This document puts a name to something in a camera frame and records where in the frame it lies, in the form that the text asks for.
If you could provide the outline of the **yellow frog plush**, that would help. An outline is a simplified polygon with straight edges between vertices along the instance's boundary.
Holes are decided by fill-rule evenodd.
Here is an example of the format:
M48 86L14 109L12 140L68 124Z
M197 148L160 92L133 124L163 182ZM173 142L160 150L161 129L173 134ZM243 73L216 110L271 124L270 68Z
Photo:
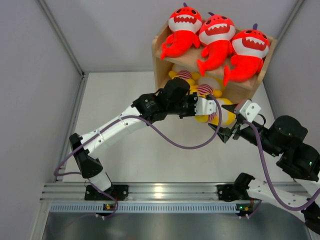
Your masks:
M189 70L186 67L178 64L174 64L172 66L171 70L168 72L168 76L171 79L175 77L184 79L190 86L194 86L201 77L198 72Z
M220 98L225 90L223 80L213 76L202 76L195 85L190 87L190 93L198 93L199 96L213 95Z
M224 109L222 107L222 105L232 105L233 103L227 99L227 98L218 98L217 99L219 106L221 108L221 125L222 126L229 126L230 124L232 124L235 119L236 119L236 115L226 109ZM195 116L194 117L196 121L200 122L200 123L210 123L213 125L218 125L219 120L220 120L220 114L219 111L216 110L215 113L211 114L211 115L200 115L200 116Z

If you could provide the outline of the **red shark plush front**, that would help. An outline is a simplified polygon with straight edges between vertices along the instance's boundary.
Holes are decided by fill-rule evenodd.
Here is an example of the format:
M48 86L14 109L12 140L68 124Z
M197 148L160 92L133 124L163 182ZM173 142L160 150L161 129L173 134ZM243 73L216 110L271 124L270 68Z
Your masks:
M245 29L231 40L233 55L230 63L233 69L225 66L223 73L223 85L229 82L242 83L260 73L264 64L264 58L270 50L270 40L264 32L258 30L255 23L252 28Z

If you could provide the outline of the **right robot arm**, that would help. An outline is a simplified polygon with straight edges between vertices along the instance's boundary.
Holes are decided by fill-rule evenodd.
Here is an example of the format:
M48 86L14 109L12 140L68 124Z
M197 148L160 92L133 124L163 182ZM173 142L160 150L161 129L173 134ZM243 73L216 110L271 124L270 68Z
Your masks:
M240 173L232 184L218 185L221 201L260 200L287 211L302 221L311 231L320 232L320 154L303 141L308 130L295 118L282 115L270 128L254 121L261 107L250 99L239 104L223 105L235 114L232 128L219 128L211 123L219 138L243 138L258 148L265 181L247 173ZM264 154L279 157L276 165L300 184L310 197L276 189L271 181Z

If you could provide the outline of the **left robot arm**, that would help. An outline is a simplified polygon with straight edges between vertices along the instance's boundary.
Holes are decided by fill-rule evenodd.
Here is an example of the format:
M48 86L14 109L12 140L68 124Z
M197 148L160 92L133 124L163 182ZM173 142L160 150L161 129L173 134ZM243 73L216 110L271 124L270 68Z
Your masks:
M69 143L82 178L96 187L95 193L102 200L109 199L113 194L113 184L98 154L148 124L164 120L168 115L180 118L195 116L198 100L196 93L190 93L188 82L175 77L157 92L142 94L121 114L92 132L72 134Z

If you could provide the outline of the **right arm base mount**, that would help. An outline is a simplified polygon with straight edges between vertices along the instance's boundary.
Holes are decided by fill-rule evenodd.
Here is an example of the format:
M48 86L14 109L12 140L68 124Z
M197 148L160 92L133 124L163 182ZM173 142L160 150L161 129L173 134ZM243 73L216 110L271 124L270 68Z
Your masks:
M250 200L245 188L235 186L233 184L219 184L217 187L217 195L220 201L233 202L237 200Z

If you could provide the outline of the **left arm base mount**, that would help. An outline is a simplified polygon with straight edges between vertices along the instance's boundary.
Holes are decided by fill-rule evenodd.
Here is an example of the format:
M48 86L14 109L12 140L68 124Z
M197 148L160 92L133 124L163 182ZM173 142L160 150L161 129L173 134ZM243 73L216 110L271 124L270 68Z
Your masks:
M92 185L87 185L85 189L84 200L85 201L111 201L111 196L117 201L124 201L129 195L129 186L126 184L114 184L108 190L102 193L100 190L95 189Z

